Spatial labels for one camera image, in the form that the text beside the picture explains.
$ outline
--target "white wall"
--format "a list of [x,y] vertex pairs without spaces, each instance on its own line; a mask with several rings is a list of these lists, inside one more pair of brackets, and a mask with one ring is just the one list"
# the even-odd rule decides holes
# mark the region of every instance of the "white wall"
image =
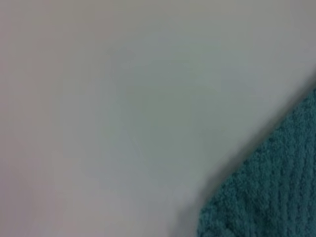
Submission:
[[0,236],[193,236],[208,177],[312,72],[315,8],[2,0]]

